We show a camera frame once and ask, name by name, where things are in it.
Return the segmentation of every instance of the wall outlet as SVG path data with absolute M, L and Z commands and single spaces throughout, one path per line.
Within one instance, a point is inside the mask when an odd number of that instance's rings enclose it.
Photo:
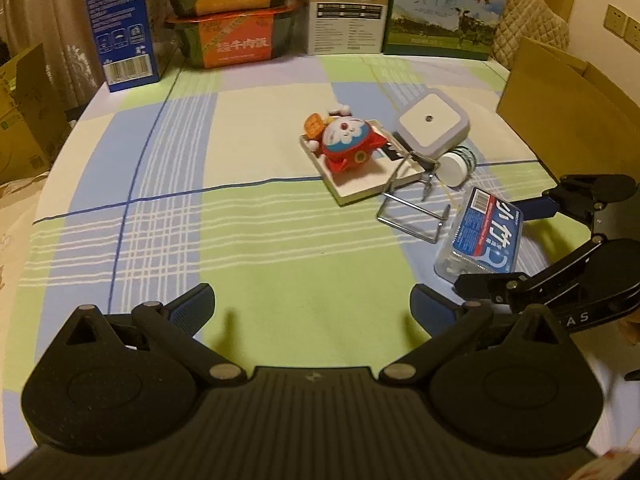
M 625 35 L 626 14 L 613 5 L 607 7 L 604 16 L 604 28 L 622 38 Z
M 632 18 L 626 24 L 625 41 L 634 49 L 640 50 L 640 23 Z

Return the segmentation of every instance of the blue label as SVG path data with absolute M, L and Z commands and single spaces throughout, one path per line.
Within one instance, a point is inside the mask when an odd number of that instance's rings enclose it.
M 145 0 L 86 0 L 110 91 L 159 80 Z
M 512 272 L 522 212 L 498 197 L 474 188 L 453 248 L 493 272 Z

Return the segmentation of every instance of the checkered tablecloth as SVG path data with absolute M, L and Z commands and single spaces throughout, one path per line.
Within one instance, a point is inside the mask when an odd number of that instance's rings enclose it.
M 209 282 L 216 314 L 198 338 L 249 370 L 377 372 L 424 341 L 408 297 L 423 282 L 454 298 L 433 272 L 440 245 L 377 222 L 378 198 L 338 207 L 298 136 L 310 113 L 336 103 L 393 130 L 398 110 L 439 88 L 471 119 L 465 143 L 479 167 L 468 185 L 532 196 L 552 180 L 495 114 L 505 77 L 469 60 L 290 57 L 195 71 L 177 57 L 156 85 L 103 86 L 51 171 L 15 304 L 3 313 L 0 459 L 10 466 L 33 446 L 20 391 L 81 303 L 130 312 Z M 454 214 L 463 192 L 438 184 L 428 207 L 450 203 Z M 417 198 L 421 188 L 401 193 Z M 391 213 L 434 227 L 404 206 Z M 518 266 L 527 272 L 545 265 L 531 240 L 543 231 L 525 231 Z

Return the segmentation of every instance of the small jar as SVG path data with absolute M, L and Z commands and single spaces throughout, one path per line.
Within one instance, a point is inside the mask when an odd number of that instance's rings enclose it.
M 478 160 L 474 152 L 466 146 L 458 146 L 442 155 L 436 169 L 436 176 L 447 187 L 458 187 L 476 170 Z

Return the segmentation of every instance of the white bottle cap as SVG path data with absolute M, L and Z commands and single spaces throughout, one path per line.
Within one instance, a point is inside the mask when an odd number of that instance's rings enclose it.
M 464 159 L 457 153 L 445 153 L 438 162 L 440 167 L 436 170 L 436 176 L 445 186 L 457 187 L 469 176 Z

